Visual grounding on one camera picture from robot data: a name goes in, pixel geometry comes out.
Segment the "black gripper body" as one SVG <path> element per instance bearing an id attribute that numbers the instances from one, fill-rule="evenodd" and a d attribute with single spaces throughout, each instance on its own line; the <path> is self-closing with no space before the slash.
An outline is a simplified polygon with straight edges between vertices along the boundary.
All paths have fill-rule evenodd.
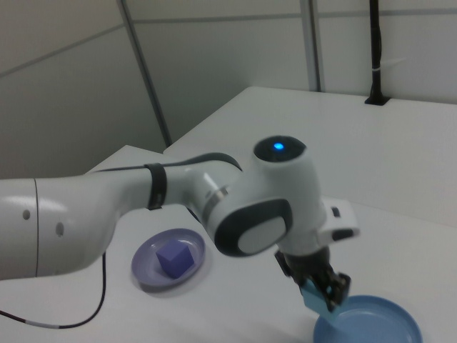
<path id="1" fill-rule="evenodd" d="M 320 277 L 333 272 L 330 264 L 330 249 L 324 247 L 308 255 L 295 256 L 284 254 L 288 273 L 295 283 L 304 283 L 310 277 Z"/>

